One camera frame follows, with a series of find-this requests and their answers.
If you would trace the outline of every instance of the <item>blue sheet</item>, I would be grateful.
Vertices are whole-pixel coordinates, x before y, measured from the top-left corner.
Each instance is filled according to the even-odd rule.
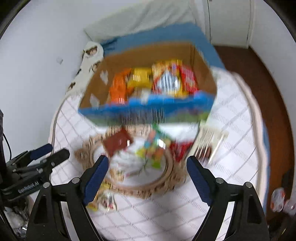
[[[155,42],[164,41],[189,41],[203,53],[205,60],[210,66],[219,67],[225,69],[218,53],[213,45],[207,40],[201,29],[193,23],[173,24],[167,27],[159,27],[136,34],[129,34],[122,37],[116,37],[110,40],[106,40],[101,43],[104,49],[104,55],[107,56],[111,53],[118,53],[125,51],[129,48],[151,44]],[[263,204],[264,212],[267,209],[267,194],[269,189],[269,175],[270,175],[270,149],[269,138],[267,128],[263,123],[263,141],[267,150],[268,156],[268,178],[267,178],[267,190],[266,198]]]

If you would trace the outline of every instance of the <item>bed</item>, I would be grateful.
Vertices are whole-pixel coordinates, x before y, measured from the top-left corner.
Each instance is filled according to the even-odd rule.
[[[200,28],[190,21],[176,21],[176,24],[160,24],[152,29],[140,29],[136,33],[126,31],[117,36],[111,34],[104,36],[104,39],[97,37],[98,29],[95,33],[92,32],[94,25],[86,28],[86,32],[93,41],[101,43],[104,56],[162,41],[190,41],[195,45],[211,67],[218,87],[207,123],[228,132],[228,138],[217,153],[217,162],[210,170],[215,176],[222,177],[229,183],[242,185],[246,181],[251,182],[262,205],[265,205],[269,144],[260,108],[243,79],[238,74],[225,70],[217,52]],[[53,152],[61,148],[68,148],[70,151],[69,160],[53,170],[51,180],[54,185],[67,183],[72,178],[81,176],[82,163],[85,160],[95,161],[102,153],[99,144],[101,137],[116,130],[116,127],[98,127],[78,113],[86,84],[87,82],[77,85],[77,88],[74,86],[67,92],[52,120],[49,143],[54,146]],[[128,128],[132,129],[131,132],[142,135],[149,130],[149,125]],[[162,125],[162,129],[171,134],[175,129],[173,135],[176,137],[184,130],[190,133],[196,132],[197,128],[197,125],[189,123]],[[179,173],[175,178],[170,176],[168,182],[173,182],[172,188],[159,188],[157,192],[149,195],[149,198],[146,195],[131,194],[125,189],[113,189],[116,210],[89,210],[99,233],[109,240],[191,240],[208,207],[200,200],[190,177],[178,176]],[[151,185],[149,178],[145,180],[145,185]],[[217,240],[224,239],[232,209],[233,203],[228,206]],[[71,238],[78,240],[75,232],[71,232],[73,227],[65,204],[63,210]]]

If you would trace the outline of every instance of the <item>wooden floor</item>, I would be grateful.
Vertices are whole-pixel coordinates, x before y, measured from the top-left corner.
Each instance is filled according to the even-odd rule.
[[[273,190],[281,186],[282,175],[294,168],[294,147],[287,111],[278,88],[252,49],[215,47],[225,67],[240,74],[250,86],[261,108],[271,152],[267,220],[275,216],[269,209]]]

